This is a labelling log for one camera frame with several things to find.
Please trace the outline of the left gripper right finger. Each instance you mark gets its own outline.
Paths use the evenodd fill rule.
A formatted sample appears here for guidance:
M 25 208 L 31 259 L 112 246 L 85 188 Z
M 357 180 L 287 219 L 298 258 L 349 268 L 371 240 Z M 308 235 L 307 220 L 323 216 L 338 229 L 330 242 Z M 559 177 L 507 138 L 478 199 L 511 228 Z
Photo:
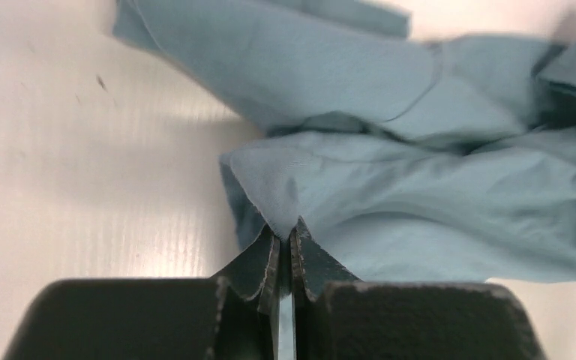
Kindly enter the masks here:
M 294 356 L 330 359 L 334 349 L 326 285 L 359 278 L 314 241 L 303 217 L 289 236 Z

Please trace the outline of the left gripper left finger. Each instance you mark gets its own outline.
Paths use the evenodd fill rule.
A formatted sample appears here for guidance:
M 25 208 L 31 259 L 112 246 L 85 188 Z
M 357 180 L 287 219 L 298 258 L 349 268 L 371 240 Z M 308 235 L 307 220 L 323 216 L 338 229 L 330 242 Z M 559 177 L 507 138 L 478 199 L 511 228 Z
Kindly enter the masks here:
M 265 225 L 217 281 L 213 359 L 276 359 L 281 240 Z

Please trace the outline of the blue-grey t-shirt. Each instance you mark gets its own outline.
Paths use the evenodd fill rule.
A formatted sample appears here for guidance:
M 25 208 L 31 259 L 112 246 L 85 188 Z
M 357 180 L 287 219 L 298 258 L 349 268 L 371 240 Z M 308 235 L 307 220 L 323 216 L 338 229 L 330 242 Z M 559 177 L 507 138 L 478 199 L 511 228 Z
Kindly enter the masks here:
M 359 1 L 119 1 L 262 139 L 220 157 L 241 248 L 299 219 L 375 281 L 576 281 L 576 41 L 408 37 Z

